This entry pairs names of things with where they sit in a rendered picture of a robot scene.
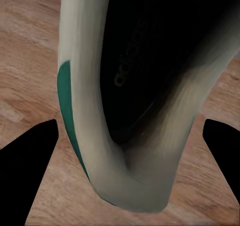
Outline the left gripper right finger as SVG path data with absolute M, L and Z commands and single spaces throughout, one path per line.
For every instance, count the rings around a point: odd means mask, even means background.
M 240 204 L 240 131 L 206 119 L 202 136 Z

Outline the gym shoe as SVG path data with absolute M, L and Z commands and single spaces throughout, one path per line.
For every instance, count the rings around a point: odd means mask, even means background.
M 240 0 L 61 0 L 57 94 L 94 190 L 168 206 L 197 113 L 240 49 Z

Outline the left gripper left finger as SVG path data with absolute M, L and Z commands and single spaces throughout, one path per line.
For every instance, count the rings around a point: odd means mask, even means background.
M 0 149 L 0 226 L 24 226 L 59 138 L 57 120 Z

